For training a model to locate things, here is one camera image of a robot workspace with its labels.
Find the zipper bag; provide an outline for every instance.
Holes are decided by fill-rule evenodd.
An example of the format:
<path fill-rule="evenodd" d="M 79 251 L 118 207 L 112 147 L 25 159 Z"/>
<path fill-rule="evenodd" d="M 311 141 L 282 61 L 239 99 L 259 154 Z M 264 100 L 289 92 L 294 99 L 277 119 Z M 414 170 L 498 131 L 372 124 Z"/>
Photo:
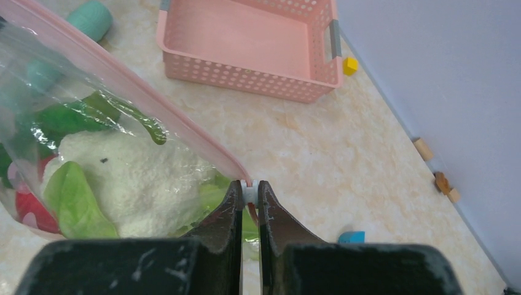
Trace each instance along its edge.
<path fill-rule="evenodd" d="M 175 237 L 239 161 L 96 42 L 31 0 L 0 1 L 0 200 L 66 238 Z M 44 63 L 63 78 L 43 89 Z M 254 208 L 250 212 L 256 217 Z"/>

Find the wooden block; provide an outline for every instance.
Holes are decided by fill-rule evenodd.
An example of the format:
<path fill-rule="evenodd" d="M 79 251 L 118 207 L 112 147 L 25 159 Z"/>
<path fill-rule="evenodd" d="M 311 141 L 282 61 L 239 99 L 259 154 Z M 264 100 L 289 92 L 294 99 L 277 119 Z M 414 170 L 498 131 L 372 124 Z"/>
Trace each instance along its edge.
<path fill-rule="evenodd" d="M 452 203 L 456 203 L 461 199 L 460 192 L 457 189 L 452 189 L 447 196 Z"/>
<path fill-rule="evenodd" d="M 447 178 L 445 178 L 445 175 L 443 172 L 436 172 L 434 174 L 434 177 L 436 177 L 436 186 L 438 189 L 444 194 L 449 195 L 450 192 L 450 183 Z"/>
<path fill-rule="evenodd" d="M 352 57 L 348 57 L 343 60 L 343 73 L 344 75 L 351 76 L 358 71 L 358 60 Z"/>
<path fill-rule="evenodd" d="M 366 232 L 344 232 L 339 237 L 340 244 L 364 243 L 365 241 L 366 241 Z"/>
<path fill-rule="evenodd" d="M 434 158 L 434 153 L 431 151 L 429 146 L 425 143 L 425 141 L 421 138 L 415 140 L 413 142 L 416 150 L 420 153 L 421 158 L 427 162 Z"/>

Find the gray basket handle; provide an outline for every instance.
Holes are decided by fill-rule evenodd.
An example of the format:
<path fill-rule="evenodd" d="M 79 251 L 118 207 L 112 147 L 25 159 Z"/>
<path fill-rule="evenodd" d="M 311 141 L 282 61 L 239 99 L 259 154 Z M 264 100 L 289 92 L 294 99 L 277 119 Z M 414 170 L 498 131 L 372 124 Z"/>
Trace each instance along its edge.
<path fill-rule="evenodd" d="M 329 23 L 329 34 L 331 35 L 332 59 L 334 59 L 335 57 L 342 57 L 342 44 L 340 43 L 339 20 L 331 20 L 331 22 Z"/>
<path fill-rule="evenodd" d="M 170 9 L 170 0 L 161 0 L 161 3 L 159 4 L 159 10 L 168 12 L 168 9 Z"/>

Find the pink plastic basket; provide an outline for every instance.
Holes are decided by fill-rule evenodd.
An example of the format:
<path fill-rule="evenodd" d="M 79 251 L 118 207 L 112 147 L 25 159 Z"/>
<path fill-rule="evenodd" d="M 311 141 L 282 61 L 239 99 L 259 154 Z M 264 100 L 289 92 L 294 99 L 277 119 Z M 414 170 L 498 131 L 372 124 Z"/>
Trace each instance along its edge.
<path fill-rule="evenodd" d="M 169 78 L 312 103 L 342 85 L 339 31 L 334 0 L 163 0 L 157 43 Z"/>

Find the marble countertop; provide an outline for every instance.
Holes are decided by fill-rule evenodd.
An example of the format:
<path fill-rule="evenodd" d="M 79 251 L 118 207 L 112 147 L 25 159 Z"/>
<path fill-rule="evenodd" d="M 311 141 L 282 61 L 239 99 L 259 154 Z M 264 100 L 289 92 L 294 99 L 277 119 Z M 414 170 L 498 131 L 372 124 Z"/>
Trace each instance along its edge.
<path fill-rule="evenodd" d="M 41 2 L 61 16 L 79 5 Z M 101 2 L 115 18 L 103 46 L 230 149 L 254 179 L 269 181 L 281 204 L 319 237 L 334 242 L 343 231 L 364 230 L 366 242 L 432 245 L 466 294 L 505 287 L 363 69 L 315 104 L 169 80 L 155 44 L 158 1 Z M 342 53 L 353 56 L 346 43 Z M 0 237 L 3 295 L 48 240 L 1 206 Z M 260 294 L 258 264 L 244 268 L 244 294 Z"/>

